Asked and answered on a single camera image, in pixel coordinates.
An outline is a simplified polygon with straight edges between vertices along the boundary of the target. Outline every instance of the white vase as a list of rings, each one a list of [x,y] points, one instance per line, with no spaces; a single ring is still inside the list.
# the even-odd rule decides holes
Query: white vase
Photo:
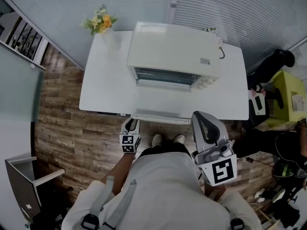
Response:
[[[118,34],[114,33],[112,28],[107,28],[103,33],[101,33],[102,39],[108,49],[119,50],[121,43]]]

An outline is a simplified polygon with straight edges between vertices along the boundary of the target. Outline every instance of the wire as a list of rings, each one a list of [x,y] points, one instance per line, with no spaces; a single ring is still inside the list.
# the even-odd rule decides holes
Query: wire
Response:
[[[253,161],[258,162],[258,163],[263,163],[263,164],[265,164],[265,165],[268,165],[268,166],[270,166],[270,167],[273,167],[273,166],[269,165],[268,163],[264,163],[264,162],[261,162],[261,161],[258,161],[258,160],[254,160],[254,159],[253,159]]]
[[[301,119],[303,119],[303,118],[306,118],[306,117],[301,117],[301,118],[299,118],[298,121],[297,121],[294,125],[292,125],[292,126],[291,126],[290,128],[288,128],[285,132],[279,134],[279,135],[276,137],[276,139],[275,139],[275,148],[276,148],[276,150],[277,150],[279,156],[280,156],[283,160],[286,160],[286,161],[289,161],[289,162],[294,162],[294,163],[296,163],[296,165],[298,166],[298,168],[301,169],[302,171],[304,171],[305,175],[307,175],[306,171],[303,170],[303,169],[298,165],[297,162],[295,162],[295,161],[293,161],[293,160],[285,159],[285,158],[280,154],[280,152],[278,151],[277,145],[276,145],[277,138],[278,138],[279,136],[283,135],[284,133],[288,132],[293,126],[295,126],[296,124],[298,124],[298,122],[301,121]]]
[[[225,53],[224,53],[224,51],[222,50],[222,48],[220,47],[219,48],[221,51],[222,51],[222,53],[223,53],[223,57],[222,58],[220,58],[220,59],[224,59],[225,58]]]
[[[258,161],[258,160],[254,160],[254,159],[251,159],[251,158],[249,158],[249,157],[244,157],[248,162],[250,162],[250,163],[252,163],[253,161],[255,161],[255,162],[258,162],[258,163],[263,163],[263,162],[261,162],[261,161]],[[294,175],[294,173],[291,173],[291,172],[288,172],[288,171],[285,171],[285,170],[283,170],[284,172],[287,172],[287,173],[290,173],[291,175]],[[277,176],[277,175],[273,175],[273,176],[275,176],[275,177],[288,177],[288,176]]]

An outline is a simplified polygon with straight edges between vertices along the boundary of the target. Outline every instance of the orange flower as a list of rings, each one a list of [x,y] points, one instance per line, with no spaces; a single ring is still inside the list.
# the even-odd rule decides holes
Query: orange flower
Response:
[[[104,27],[111,27],[111,25],[112,25],[111,21],[105,21],[103,26]]]
[[[104,21],[109,21],[109,20],[111,20],[111,16],[108,15],[108,14],[105,14],[105,15],[102,17],[102,19],[103,19]]]

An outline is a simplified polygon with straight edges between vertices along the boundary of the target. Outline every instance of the power cord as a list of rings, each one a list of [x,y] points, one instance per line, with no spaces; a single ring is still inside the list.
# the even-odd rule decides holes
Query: power cord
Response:
[[[220,58],[220,59],[224,59],[225,58],[225,53],[224,53],[224,51],[222,50],[222,47],[219,47],[219,49],[222,51],[222,53],[223,53],[223,57],[222,58]]]
[[[247,162],[250,162],[250,163],[252,163],[253,161],[258,162],[258,163],[263,163],[263,162],[261,162],[261,161],[254,160],[254,159],[252,159],[252,158],[250,158],[250,157],[244,157],[244,158],[246,159]]]
[[[279,136],[283,135],[284,133],[288,132],[293,126],[297,125],[297,124],[299,123],[299,121],[301,121],[303,118],[306,118],[306,117],[301,117],[301,118],[299,118],[298,121],[297,121],[294,125],[292,125],[292,126],[291,126],[290,128],[288,128],[285,132],[279,134],[279,135],[276,137],[276,139],[275,139],[275,148],[276,148],[276,150],[277,150],[279,156],[280,156],[283,160],[286,160],[286,161],[289,161],[289,162],[294,162],[294,163],[296,163],[296,165],[298,166],[298,168],[299,168],[300,170],[304,171],[305,175],[307,175],[306,171],[303,170],[303,169],[298,165],[297,162],[295,162],[295,161],[293,161],[293,160],[285,159],[285,158],[280,154],[280,152],[278,151],[277,145],[276,145],[277,138],[278,138]]]

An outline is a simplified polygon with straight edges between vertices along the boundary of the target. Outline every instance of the wooden floor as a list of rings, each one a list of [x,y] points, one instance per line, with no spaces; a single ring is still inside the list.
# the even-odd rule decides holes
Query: wooden floor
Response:
[[[79,109],[84,72],[55,48],[49,46],[43,66],[47,70],[41,92],[39,118],[35,125],[35,152],[45,172],[65,169],[55,184],[64,188],[73,187],[73,191],[69,192],[69,200],[73,203],[81,190],[87,188],[92,180],[100,180],[123,155],[118,135],[125,119]],[[226,121],[225,124],[230,138],[241,136],[240,131],[231,130],[232,122]],[[196,149],[191,126],[142,121],[142,141],[138,155],[151,146],[152,137],[156,133],[167,139],[179,133],[184,134],[188,150],[193,152]],[[260,152],[251,157],[273,165],[270,154]],[[249,163],[245,159],[240,159],[237,166],[238,177],[228,183],[227,187],[238,190],[252,203],[255,192],[272,183],[271,167],[258,162]],[[256,210],[266,207],[268,203],[265,201],[251,206]]]

